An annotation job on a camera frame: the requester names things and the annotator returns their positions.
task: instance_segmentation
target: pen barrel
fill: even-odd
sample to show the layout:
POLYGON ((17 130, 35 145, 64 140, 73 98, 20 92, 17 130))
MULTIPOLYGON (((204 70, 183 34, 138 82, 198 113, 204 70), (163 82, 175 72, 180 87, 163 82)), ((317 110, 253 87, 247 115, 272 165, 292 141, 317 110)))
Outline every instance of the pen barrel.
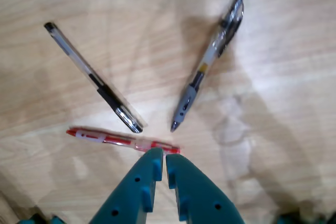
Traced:
POLYGON ((192 87, 195 88, 196 91, 198 91, 198 89, 200 88, 200 84, 203 80, 203 77, 204 77, 204 73, 198 71, 193 82, 190 84, 192 87))
POLYGON ((166 154, 180 153, 180 148, 178 146, 173 146, 169 143, 152 141, 148 138, 138 138, 134 141, 135 150, 146 152, 151 148, 161 148, 166 154))
POLYGON ((75 137, 89 140, 91 142, 103 143, 107 135, 99 132, 78 130, 75 137))
POLYGON ((129 136, 107 135, 104 143, 121 145, 121 146, 133 148, 133 145, 132 145, 133 141, 134 139, 129 136))
POLYGON ((84 74, 89 75, 94 73, 94 70, 91 68, 91 66, 85 61, 83 56, 77 51, 68 38, 54 23, 48 22, 44 25, 44 27, 47 29, 59 47, 64 51, 64 53, 69 56, 69 58, 84 74))

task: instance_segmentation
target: clear pen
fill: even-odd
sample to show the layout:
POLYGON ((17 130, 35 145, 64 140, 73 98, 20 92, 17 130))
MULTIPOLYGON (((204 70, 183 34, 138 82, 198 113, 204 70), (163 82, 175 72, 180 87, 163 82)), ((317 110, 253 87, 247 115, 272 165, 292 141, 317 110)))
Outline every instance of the clear pen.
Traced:
POLYGON ((134 133, 142 132, 141 123, 131 114, 124 104, 120 101, 117 95, 110 89, 109 86, 96 74, 90 65, 84 60, 82 55, 58 29, 58 27, 51 22, 44 25, 50 33, 55 42, 66 53, 67 56, 76 64, 76 66, 88 77, 92 85, 97 89, 97 92, 104 98, 104 100, 111 106, 112 110, 117 116, 127 125, 127 127, 134 133))

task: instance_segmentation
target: pen tip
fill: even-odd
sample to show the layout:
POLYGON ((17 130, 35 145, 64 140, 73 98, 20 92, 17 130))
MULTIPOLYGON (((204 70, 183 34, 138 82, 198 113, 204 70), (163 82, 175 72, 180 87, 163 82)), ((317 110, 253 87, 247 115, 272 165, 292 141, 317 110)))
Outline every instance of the pen tip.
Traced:
POLYGON ((76 131, 74 131, 74 130, 71 130, 71 129, 67 130, 67 133, 71 136, 76 136, 76 131))
POLYGON ((174 121, 172 124, 172 127, 170 128, 170 132, 174 132, 179 125, 180 123, 178 123, 177 121, 174 121))
POLYGON ((52 23, 52 22, 47 22, 47 23, 44 24, 44 27, 48 31, 51 31, 51 30, 53 30, 56 27, 56 25, 54 23, 52 23))
POLYGON ((134 133, 141 133, 142 132, 142 126, 140 126, 139 124, 137 124, 134 127, 134 130, 132 130, 134 133))

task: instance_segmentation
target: black pen grip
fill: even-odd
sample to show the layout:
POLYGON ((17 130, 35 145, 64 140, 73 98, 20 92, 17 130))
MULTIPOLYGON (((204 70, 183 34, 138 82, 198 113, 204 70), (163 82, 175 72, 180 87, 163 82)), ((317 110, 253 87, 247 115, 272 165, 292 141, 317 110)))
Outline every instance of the black pen grip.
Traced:
POLYGON ((104 98, 104 100, 111 106, 114 111, 116 111, 117 108, 122 105, 120 100, 106 84, 97 89, 97 92, 101 95, 101 97, 104 98))

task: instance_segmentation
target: red pen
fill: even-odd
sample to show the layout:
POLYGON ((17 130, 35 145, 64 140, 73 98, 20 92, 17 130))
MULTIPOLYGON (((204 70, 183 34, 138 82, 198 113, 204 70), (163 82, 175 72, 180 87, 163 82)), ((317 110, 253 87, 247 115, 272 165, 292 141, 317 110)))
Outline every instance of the red pen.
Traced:
POLYGON ((146 152, 151 148, 162 148, 165 154, 180 153, 180 147, 145 137, 131 137, 120 133, 106 133, 83 128, 71 128, 67 133, 77 138, 82 138, 96 143, 116 144, 146 152))

